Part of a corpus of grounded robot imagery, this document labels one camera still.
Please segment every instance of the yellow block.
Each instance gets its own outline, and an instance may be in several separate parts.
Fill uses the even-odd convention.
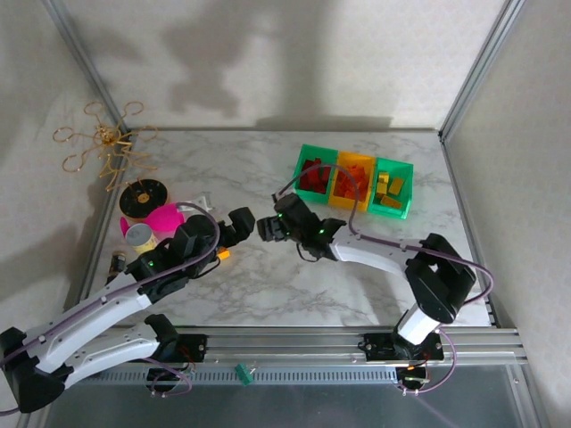
[[[401,192],[402,185],[404,185],[404,180],[400,177],[395,177],[389,188],[389,193],[398,196]]]
[[[224,247],[220,248],[218,250],[218,257],[220,260],[227,259],[228,257],[230,257],[230,250]]]
[[[379,172],[377,177],[377,198],[382,198],[386,194],[389,186],[389,173]]]
[[[398,202],[396,199],[390,198],[387,195],[383,196],[383,199],[381,199],[381,205],[385,205],[386,207],[396,208],[397,210],[402,208],[402,204],[400,202]]]

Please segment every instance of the plastic container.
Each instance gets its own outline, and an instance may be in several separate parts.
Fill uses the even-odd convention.
[[[357,210],[366,211],[372,192],[376,159],[371,156],[366,156],[364,154],[339,152],[339,155],[337,156],[337,164],[342,167],[345,167],[346,169],[352,165],[361,165],[365,169],[365,175],[368,177],[367,192],[364,198],[360,195],[360,201],[357,204]],[[333,184],[331,186],[331,191],[329,193],[328,204],[334,207],[346,208],[347,210],[352,210],[353,204],[355,203],[355,200],[353,198],[345,198],[339,194],[335,194],[335,187],[336,185],[338,185],[338,178],[340,178],[340,174],[343,173],[340,172],[338,169],[336,169],[333,175]]]
[[[314,161],[317,158],[321,159],[321,163],[336,163],[337,162],[337,150],[326,149],[324,147],[316,147],[314,145],[304,144],[300,151],[300,157],[297,160],[297,166],[295,167],[294,177],[302,173],[303,163],[306,160]],[[327,189],[325,193],[312,192],[310,190],[300,189],[299,180],[294,184],[295,192],[307,202],[316,203],[327,203],[329,196],[331,183],[333,183],[333,171],[329,173],[329,181],[327,182]]]
[[[404,180],[401,191],[397,196],[388,193],[387,195],[402,204],[399,209],[381,205],[377,198],[377,177],[379,172],[389,173],[389,188],[395,177]],[[377,158],[375,175],[373,177],[373,190],[368,204],[368,212],[391,218],[405,219],[409,215],[410,204],[412,203],[412,184],[414,182],[414,166],[411,163],[398,162],[384,158]]]

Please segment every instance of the metal frame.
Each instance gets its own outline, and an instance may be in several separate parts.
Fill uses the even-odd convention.
[[[89,85],[101,98],[108,112],[119,123],[120,114],[107,88],[101,80],[94,64],[89,59],[72,20],[61,0],[42,0],[54,24],[62,34],[66,45],[86,76]],[[468,241],[476,260],[481,259],[477,239],[469,221],[469,213],[464,205],[461,187],[454,175],[445,143],[458,125],[477,88],[482,83],[502,42],[508,35],[525,0],[507,0],[500,16],[480,51],[471,71],[460,90],[452,108],[440,130],[443,154],[451,174],[451,181],[459,202],[460,213],[467,230]],[[83,277],[82,288],[75,300],[85,299],[93,283],[96,261],[103,246],[103,239],[109,226],[112,207],[119,192],[109,193],[103,206],[103,215],[97,223],[97,232],[89,254],[89,263]],[[493,311],[493,304],[488,302]],[[182,327],[181,333],[205,333],[209,335],[208,352],[201,367],[235,366],[238,363],[262,364],[267,367],[380,367],[401,366],[399,361],[368,363],[364,353],[357,349],[357,343],[364,333],[386,333],[390,328],[379,326],[362,327]],[[494,327],[450,327],[446,328],[458,348],[459,365],[505,365],[509,367],[512,388],[517,397],[518,409],[522,420],[532,421],[528,426],[547,426],[545,413],[538,403],[533,377],[517,329]],[[451,350],[443,344],[445,360],[442,365],[450,364]],[[117,370],[133,369],[143,365],[129,363]],[[50,407],[32,414],[22,415],[18,427],[42,426],[49,414]]]
[[[440,128],[440,137],[442,138],[443,144],[450,141],[452,133],[456,126],[458,126],[470,102],[474,99],[477,89],[484,81],[503,42],[516,22],[516,18],[524,3],[525,0],[506,0],[501,8],[500,15],[494,22],[492,30],[484,42],[484,46],[482,46],[482,49],[476,57],[474,65],[472,65],[448,116],[446,116]]]

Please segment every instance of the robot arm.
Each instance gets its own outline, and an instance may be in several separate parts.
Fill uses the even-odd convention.
[[[176,342],[176,331],[165,316],[149,316],[144,324],[118,336],[95,337],[121,319],[148,308],[183,288],[217,258],[219,247],[232,247],[253,230],[254,217],[241,208],[228,214],[232,225],[215,225],[204,215],[190,217],[172,238],[161,242],[127,266],[100,292],[82,301],[54,321],[22,332],[15,327],[0,334],[0,352],[6,380],[22,413],[51,403],[79,380],[132,359],[161,355]],[[187,260],[200,261],[177,270]],[[158,279],[138,283],[171,270]]]
[[[438,325],[454,321],[476,281],[468,267],[407,249],[410,245],[458,256],[440,235],[401,240],[401,248],[394,248],[361,239],[342,220],[320,220],[295,193],[276,201],[274,209],[276,216],[258,220],[263,241],[291,240],[316,259],[361,263],[408,280],[416,303],[393,333],[394,347],[402,358],[412,359]]]

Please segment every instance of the green bin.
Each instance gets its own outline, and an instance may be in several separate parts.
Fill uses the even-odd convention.
[[[294,177],[297,177],[299,174],[302,173],[303,163],[306,160],[314,161],[317,158],[320,158],[321,163],[337,163],[337,154],[338,154],[337,150],[327,149],[324,147],[316,147],[315,145],[304,144],[300,151],[300,157],[297,160],[297,166],[295,167]],[[327,204],[327,201],[329,199],[329,192],[331,191],[331,183],[333,183],[334,173],[335,171],[331,169],[325,193],[317,193],[309,190],[302,190],[300,189],[299,180],[294,184],[295,192],[304,201]]]
[[[381,205],[377,198],[377,178],[379,172],[388,172],[389,174],[389,187],[393,183],[395,177],[400,177],[404,180],[401,192],[398,196],[388,193],[387,195],[402,204],[399,209],[386,207]],[[377,165],[375,167],[375,175],[373,177],[373,194],[368,203],[368,212],[378,214],[381,216],[391,218],[405,219],[409,215],[410,204],[412,203],[412,184],[414,181],[414,167],[411,163],[398,162],[397,160],[390,160],[384,158],[377,158]]]

